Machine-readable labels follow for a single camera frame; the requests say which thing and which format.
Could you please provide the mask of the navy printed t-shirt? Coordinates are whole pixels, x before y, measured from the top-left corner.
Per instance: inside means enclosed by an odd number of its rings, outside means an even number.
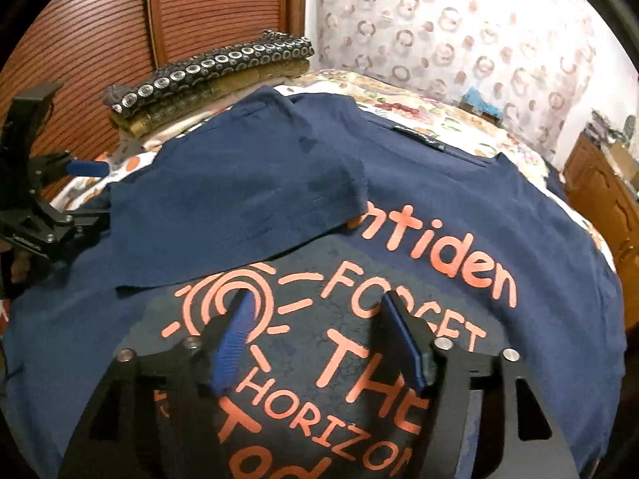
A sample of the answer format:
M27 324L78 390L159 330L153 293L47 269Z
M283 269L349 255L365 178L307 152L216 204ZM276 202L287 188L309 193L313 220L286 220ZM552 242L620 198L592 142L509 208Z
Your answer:
M240 290L257 323L213 430L236 478L400 478L429 403L379 302L397 293L465 351L516 350L588 475L625 373L619 278L503 154L478 157L348 96L264 88L90 206L97 244L12 308L2 411L40 478L119 350L197 335Z

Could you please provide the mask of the stack of clothes on cabinet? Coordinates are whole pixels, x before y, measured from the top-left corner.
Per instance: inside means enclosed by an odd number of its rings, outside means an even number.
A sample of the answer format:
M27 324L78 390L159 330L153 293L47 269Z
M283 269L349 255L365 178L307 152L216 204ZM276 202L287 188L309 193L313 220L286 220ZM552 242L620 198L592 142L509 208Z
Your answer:
M622 128L615 127L609 118L598 110L592 110L591 122L595 136L608 145L618 143L624 147L633 159L638 159L638 142L635 140L637 117L628 115Z

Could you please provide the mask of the orange print bed sheet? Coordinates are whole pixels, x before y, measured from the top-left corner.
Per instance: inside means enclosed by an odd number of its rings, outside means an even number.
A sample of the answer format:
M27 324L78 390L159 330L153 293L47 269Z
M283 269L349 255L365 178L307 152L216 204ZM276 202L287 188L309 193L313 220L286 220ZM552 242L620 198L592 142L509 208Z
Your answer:
M77 210L90 199L96 197L111 183L120 182L130 174L149 166L157 152L163 146L162 141L150 140L146 143L122 137L113 152L101 154L97 161L106 162L109 172L106 176L75 176L52 199L56 210Z

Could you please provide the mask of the wooden louvered wardrobe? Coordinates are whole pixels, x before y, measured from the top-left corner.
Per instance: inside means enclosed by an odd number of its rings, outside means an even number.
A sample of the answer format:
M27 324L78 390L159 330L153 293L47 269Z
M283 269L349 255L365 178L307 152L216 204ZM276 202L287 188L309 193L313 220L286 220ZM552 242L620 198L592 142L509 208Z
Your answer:
M306 0L1 0L1 104L38 84L58 87L36 136L1 159L1 188L24 189L34 154L68 151L96 159L119 135L103 104L113 83L265 29L299 35Z

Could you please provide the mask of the wooden sideboard cabinet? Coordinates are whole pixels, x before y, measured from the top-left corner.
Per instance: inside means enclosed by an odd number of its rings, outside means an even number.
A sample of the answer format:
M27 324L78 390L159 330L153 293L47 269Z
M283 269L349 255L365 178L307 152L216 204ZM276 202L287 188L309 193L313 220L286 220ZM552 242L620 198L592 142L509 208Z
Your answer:
M638 323L638 203L613 172L604 151L581 133L563 169L573 208L604 237L624 295L626 329Z

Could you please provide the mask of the floral bed quilt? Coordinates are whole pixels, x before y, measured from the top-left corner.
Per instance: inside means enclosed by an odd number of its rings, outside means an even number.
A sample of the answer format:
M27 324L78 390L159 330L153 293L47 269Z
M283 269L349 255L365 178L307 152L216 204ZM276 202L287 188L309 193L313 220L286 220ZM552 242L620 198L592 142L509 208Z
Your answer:
M300 93L350 96L359 107L370 113L400 123L468 154L484 158L505 154L535 184L545 184L549 175L540 154L505 129L453 105L358 73L314 70L278 85L276 90L286 96Z

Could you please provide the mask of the blue item box on bed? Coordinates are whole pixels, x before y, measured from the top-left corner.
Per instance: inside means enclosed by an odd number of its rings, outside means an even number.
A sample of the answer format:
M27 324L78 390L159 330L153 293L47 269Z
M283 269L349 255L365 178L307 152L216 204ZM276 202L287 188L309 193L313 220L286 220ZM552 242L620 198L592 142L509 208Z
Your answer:
M476 88L461 96L459 108L498 127L502 124L502 110L487 102Z

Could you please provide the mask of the pink circle patterned curtain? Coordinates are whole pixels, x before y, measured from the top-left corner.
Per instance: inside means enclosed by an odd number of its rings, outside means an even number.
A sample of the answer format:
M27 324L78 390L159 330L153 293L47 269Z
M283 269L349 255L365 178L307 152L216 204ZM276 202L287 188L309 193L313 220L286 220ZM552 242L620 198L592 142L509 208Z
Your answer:
M586 0L318 0L318 60L457 103L470 91L554 155L596 56Z

